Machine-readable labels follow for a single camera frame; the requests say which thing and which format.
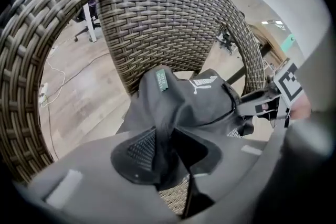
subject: fabric label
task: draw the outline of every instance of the fabric label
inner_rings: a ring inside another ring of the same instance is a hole
[[[168,89],[168,83],[164,69],[160,69],[159,71],[156,72],[156,79],[158,81],[161,92]]]

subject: wicker chair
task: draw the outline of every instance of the wicker chair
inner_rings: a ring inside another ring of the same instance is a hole
[[[0,152],[14,180],[29,182],[53,159],[38,114],[38,89],[54,41],[89,0],[11,0],[0,16]],[[199,72],[221,23],[246,67],[244,93],[263,86],[253,34],[230,0],[97,0],[111,57],[129,94],[156,65]]]

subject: white logo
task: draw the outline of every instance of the white logo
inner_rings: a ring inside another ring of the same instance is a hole
[[[209,84],[215,81],[217,79],[217,76],[211,76],[209,79],[194,79],[194,83],[190,80],[189,82],[191,83],[192,86],[194,86],[194,94],[197,94],[197,89],[209,89],[211,88],[211,85],[205,85],[201,86],[204,84]]]

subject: green object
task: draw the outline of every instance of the green object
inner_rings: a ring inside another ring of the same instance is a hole
[[[293,34],[290,34],[284,41],[283,43],[281,44],[281,49],[283,52],[286,52],[292,45],[293,43],[295,42],[295,37]]]
[[[165,89],[168,89],[168,83],[167,83],[167,78],[166,78],[164,69],[160,69],[155,74],[156,74],[156,79],[159,84],[160,91],[164,91]]]

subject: wooden floor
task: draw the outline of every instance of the wooden floor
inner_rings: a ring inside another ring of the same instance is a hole
[[[84,27],[85,22],[71,21],[56,40],[55,51],[49,55],[48,62],[53,68],[66,74],[66,82],[77,74],[63,86],[57,99],[54,100],[59,90],[52,96],[50,94],[62,85],[64,74],[53,70],[46,63],[42,78],[42,83],[48,83],[48,101],[52,102],[49,105],[51,135],[55,151],[60,158],[81,143],[114,135],[130,104],[108,54],[101,29],[95,29],[96,42],[89,41],[88,33],[78,36],[78,41],[74,42],[75,33]],[[228,79],[243,66],[238,56],[238,53],[229,56],[224,49],[215,44],[203,70],[212,68],[222,78]],[[179,72],[178,76],[188,78],[190,74]],[[244,78],[237,81],[233,87],[241,94]],[[51,145],[48,107],[40,107],[39,113],[46,144],[57,160]],[[272,131],[269,122],[256,118],[254,124],[254,134],[246,138],[267,140]]]

